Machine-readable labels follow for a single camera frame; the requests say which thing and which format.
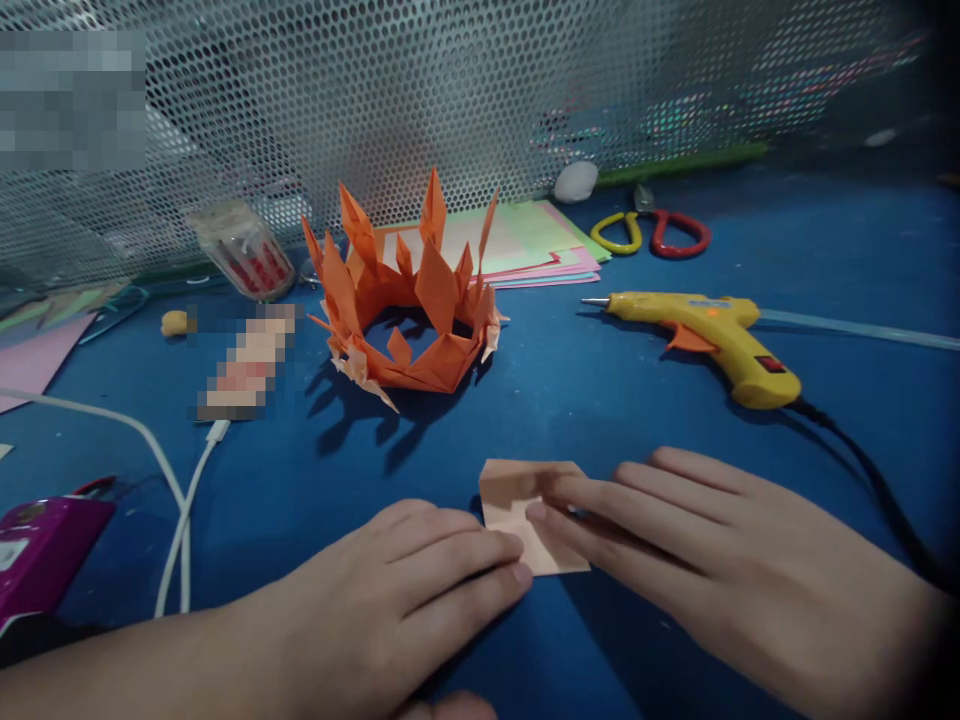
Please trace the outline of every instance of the metal mesh panel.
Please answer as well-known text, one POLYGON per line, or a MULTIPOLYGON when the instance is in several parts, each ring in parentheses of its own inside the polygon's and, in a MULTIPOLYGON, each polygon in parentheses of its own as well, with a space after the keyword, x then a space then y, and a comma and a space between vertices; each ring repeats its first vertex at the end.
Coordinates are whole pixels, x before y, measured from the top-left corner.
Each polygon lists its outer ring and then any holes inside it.
POLYGON ((888 0, 32 0, 0 27, 142 30, 143 170, 0 174, 0 267, 53 286, 200 256, 186 213, 242 197, 286 242, 455 212, 604 168, 802 132, 841 88, 915 59, 888 0))

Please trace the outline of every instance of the purple box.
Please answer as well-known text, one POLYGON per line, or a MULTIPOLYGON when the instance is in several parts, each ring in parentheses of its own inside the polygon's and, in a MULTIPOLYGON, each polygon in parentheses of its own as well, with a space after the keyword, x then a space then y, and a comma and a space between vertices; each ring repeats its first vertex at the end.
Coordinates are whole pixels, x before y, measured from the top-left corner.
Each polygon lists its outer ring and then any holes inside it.
POLYGON ((0 520, 0 635, 16 617, 57 607, 113 510, 113 503, 55 497, 0 520))

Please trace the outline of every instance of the origami crown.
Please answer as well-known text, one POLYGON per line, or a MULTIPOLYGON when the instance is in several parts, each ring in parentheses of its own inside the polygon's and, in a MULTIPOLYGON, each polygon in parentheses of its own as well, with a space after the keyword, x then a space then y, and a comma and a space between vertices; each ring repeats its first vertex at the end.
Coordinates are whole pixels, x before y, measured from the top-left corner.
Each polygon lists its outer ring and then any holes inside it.
POLYGON ((483 253, 497 206, 498 189, 487 208, 480 234, 477 281, 470 283, 473 259, 470 245, 464 248, 456 270, 440 254, 447 206, 443 201, 440 178, 434 168, 420 214, 423 257, 417 272, 413 270, 410 249, 397 233, 394 270, 383 262, 383 231, 374 231, 363 209, 340 184, 340 213, 353 254, 347 262, 340 258, 328 230, 324 252, 305 217, 301 217, 310 257, 326 297, 320 307, 327 315, 324 322, 310 319, 330 331, 327 340, 333 364, 364 390, 378 395, 395 412, 385 387, 408 388, 428 392, 452 393, 483 348, 481 362, 497 349, 500 315, 494 304, 494 289, 483 282, 483 253), (437 331, 437 339, 413 361, 413 350, 397 328, 387 348, 392 360, 373 348, 364 337, 364 328, 390 306, 423 307, 437 331), (473 329, 471 337, 453 334, 453 321, 473 329))

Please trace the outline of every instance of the scissors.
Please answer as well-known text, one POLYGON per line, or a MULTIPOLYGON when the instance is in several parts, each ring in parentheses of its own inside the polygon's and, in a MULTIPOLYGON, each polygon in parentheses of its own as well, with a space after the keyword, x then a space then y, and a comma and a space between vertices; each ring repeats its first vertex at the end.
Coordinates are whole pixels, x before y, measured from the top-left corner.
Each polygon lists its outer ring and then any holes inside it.
POLYGON ((640 215, 652 216, 657 221, 657 227, 653 231, 653 239, 650 241, 650 250, 658 257, 674 259, 696 257, 707 249, 707 246, 713 239, 713 233, 710 231, 710 228, 694 220, 692 217, 688 217, 683 213, 658 210, 653 201, 653 193, 642 184, 638 184, 633 191, 633 204, 634 207, 636 207, 635 212, 628 212, 626 214, 617 213, 605 220, 601 220, 593 226, 593 230, 590 231, 590 237, 597 245, 609 250, 615 255, 632 255, 635 253, 643 244, 643 235, 640 233, 640 226, 637 225, 637 217, 640 215), (610 242, 609 240, 604 240, 600 235, 600 231, 621 220, 624 220, 627 225, 627 232, 630 234, 630 243, 628 245, 621 245, 610 242), (673 225, 683 230, 697 241, 696 244, 691 247, 665 245, 663 235, 667 230, 667 225, 673 225))

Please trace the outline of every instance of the yellow glue gun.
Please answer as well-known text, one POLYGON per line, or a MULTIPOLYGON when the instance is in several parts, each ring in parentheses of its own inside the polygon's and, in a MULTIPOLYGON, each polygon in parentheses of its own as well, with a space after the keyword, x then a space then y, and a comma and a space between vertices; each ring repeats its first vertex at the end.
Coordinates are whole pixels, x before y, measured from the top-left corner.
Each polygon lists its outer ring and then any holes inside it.
POLYGON ((747 328, 760 317, 751 300, 683 293, 613 293, 583 300, 631 322, 676 331, 667 350, 709 353, 733 384, 731 396, 744 407, 772 410, 800 396, 800 378, 787 370, 747 328))

